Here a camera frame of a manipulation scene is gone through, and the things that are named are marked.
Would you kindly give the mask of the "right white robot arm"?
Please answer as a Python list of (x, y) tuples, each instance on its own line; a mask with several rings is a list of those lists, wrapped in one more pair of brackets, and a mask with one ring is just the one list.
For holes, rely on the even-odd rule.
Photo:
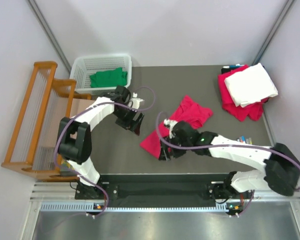
[(204, 131), (199, 132), (185, 121), (165, 119), (166, 137), (160, 136), (161, 158), (169, 160), (192, 151), (198, 156), (231, 160), (253, 169), (232, 171), (219, 187), (218, 198), (235, 198), (240, 193), (255, 190), (272, 190), (291, 197), (297, 191), (300, 162), (282, 143), (274, 146), (256, 146)]

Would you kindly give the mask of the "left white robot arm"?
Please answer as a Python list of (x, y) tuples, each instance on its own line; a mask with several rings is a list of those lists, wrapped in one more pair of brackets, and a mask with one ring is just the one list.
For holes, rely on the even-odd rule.
[(72, 167), (79, 178), (75, 198), (98, 199), (104, 191), (99, 183), (101, 175), (91, 160), (92, 130), (107, 116), (116, 116), (115, 123), (139, 135), (143, 113), (138, 109), (144, 103), (137, 93), (124, 86), (102, 93), (94, 103), (73, 117), (64, 117), (59, 123), (56, 151)]

